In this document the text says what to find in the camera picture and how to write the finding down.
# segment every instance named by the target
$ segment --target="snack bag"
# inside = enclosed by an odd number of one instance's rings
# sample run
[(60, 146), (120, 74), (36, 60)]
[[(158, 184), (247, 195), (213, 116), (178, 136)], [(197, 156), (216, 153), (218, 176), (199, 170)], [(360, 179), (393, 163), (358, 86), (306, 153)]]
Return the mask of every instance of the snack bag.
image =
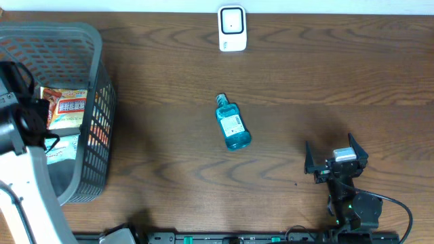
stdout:
[(50, 107), (48, 109), (47, 129), (49, 129), (50, 127), (50, 123), (52, 122), (54, 111), (61, 97), (62, 97), (62, 93), (56, 92), (50, 88), (41, 87), (41, 98), (48, 100), (48, 102), (50, 102)]
[(48, 129), (63, 129), (79, 127), (83, 123), (84, 108), (86, 105), (87, 90), (52, 89), (47, 90), (61, 93), (56, 109), (52, 113), (52, 119)]
[[(46, 139), (45, 146), (49, 150), (56, 139)], [(63, 136), (59, 143), (47, 153), (47, 164), (57, 163), (67, 159), (75, 159), (79, 135)]]

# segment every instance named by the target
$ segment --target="mouthwash bottle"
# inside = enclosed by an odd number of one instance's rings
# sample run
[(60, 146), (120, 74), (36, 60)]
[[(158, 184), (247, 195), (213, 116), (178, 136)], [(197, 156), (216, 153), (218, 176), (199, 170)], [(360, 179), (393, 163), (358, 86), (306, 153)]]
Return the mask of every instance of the mouthwash bottle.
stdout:
[(245, 129), (243, 119), (236, 104), (229, 104), (226, 95), (216, 97), (218, 108), (216, 118), (222, 128), (224, 141), (229, 150), (237, 150), (248, 146), (252, 141), (250, 133)]

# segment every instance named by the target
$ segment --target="white wall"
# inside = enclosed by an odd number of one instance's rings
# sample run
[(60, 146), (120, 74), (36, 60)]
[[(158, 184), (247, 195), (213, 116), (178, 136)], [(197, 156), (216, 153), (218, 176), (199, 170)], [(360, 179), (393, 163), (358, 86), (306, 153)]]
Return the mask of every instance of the white wall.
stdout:
[(240, 4), (249, 13), (434, 14), (434, 0), (0, 0), (4, 10), (204, 12)]

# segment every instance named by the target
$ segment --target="wooden table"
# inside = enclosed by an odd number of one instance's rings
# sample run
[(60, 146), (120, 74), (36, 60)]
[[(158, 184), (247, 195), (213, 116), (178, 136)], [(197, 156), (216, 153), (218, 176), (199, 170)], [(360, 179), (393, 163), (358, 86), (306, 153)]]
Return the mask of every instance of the wooden table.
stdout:
[[(5, 12), (88, 22), (117, 88), (111, 172), (97, 200), (65, 205), (71, 228), (127, 221), (177, 231), (323, 228), (328, 190), (303, 174), (348, 146), (369, 153), (355, 185), (403, 201), (407, 243), (434, 242), (434, 17), (249, 14), (248, 48), (218, 49), (216, 14)], [(238, 103), (252, 144), (229, 152), (216, 94)], [(381, 230), (407, 228), (384, 203)], [(0, 243), (11, 243), (3, 217)]]

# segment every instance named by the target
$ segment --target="wall outlet device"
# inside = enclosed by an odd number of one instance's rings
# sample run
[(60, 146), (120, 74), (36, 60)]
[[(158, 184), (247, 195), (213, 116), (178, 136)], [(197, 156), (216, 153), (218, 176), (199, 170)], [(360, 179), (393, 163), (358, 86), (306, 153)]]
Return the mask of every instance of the wall outlet device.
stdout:
[(242, 51), (247, 46), (245, 10), (239, 5), (218, 10), (218, 42), (222, 52)]

